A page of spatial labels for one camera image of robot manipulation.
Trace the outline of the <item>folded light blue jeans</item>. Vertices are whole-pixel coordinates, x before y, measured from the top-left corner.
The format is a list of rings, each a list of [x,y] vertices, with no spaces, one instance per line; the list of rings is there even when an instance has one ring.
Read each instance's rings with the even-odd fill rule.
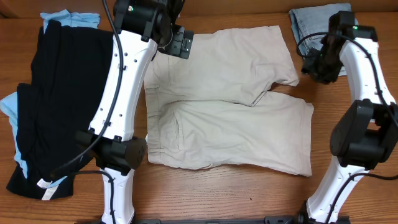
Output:
[[[307,35],[317,32],[328,32],[329,18],[339,11],[351,11],[350,3],[327,4],[324,6],[291,9],[289,11],[292,22],[292,32],[296,43]],[[307,55],[311,48],[320,50],[323,46],[321,39],[324,35],[316,35],[304,40],[299,49]]]

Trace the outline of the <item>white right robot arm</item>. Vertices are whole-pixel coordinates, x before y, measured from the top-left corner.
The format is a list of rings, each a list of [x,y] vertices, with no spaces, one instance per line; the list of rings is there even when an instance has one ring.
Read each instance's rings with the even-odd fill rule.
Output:
[[[317,82],[331,82],[346,70],[352,104],[332,131],[326,174],[292,223],[349,223],[339,216],[346,199],[397,144],[397,104],[382,74],[377,42],[373,27],[330,26],[322,49],[306,56],[302,71]]]

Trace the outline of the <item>beige khaki shorts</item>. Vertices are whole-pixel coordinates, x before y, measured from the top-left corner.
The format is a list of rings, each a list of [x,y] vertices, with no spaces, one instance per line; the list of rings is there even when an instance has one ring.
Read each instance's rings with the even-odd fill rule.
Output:
[[[157,53],[144,79],[149,162],[310,176],[313,106],[275,83],[299,83],[279,26],[197,34],[187,59]]]

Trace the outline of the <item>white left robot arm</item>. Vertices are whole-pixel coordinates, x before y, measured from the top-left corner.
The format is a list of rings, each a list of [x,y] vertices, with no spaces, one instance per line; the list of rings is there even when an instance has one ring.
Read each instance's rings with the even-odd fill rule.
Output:
[[[134,136],[137,102],[149,63],[157,52],[187,59],[193,32],[177,25],[184,0],[118,0],[107,12],[114,32],[113,56],[98,109],[86,132],[76,135],[93,156],[104,183],[100,223],[134,223],[134,171],[147,149]]]

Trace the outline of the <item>light blue garment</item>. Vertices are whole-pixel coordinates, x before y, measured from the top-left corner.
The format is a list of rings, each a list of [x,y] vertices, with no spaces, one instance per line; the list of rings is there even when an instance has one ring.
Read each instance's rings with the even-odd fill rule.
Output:
[[[100,15],[97,13],[78,13],[69,12],[64,9],[60,12],[40,14],[44,20],[44,29],[47,28],[49,21],[59,21],[62,26],[70,27],[90,27],[96,29],[100,24]],[[9,122],[12,128],[14,141],[17,137],[17,93],[14,92],[1,100],[1,111],[9,117]],[[30,172],[28,164],[22,159],[22,154],[19,148],[15,147],[14,160],[17,165],[7,184],[7,190],[13,194],[34,198],[39,200],[53,200],[56,198],[70,197],[73,195],[73,181],[74,177],[62,177],[55,182],[49,184],[42,189],[39,186],[32,184],[28,180]]]

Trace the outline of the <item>black garment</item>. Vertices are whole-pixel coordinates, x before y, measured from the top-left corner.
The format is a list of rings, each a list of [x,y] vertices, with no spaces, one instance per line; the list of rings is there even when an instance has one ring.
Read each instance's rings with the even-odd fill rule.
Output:
[[[75,136],[98,109],[112,54],[111,32],[58,21],[39,30],[32,80],[17,86],[20,161],[8,191],[40,200],[73,194],[73,173],[90,161]]]

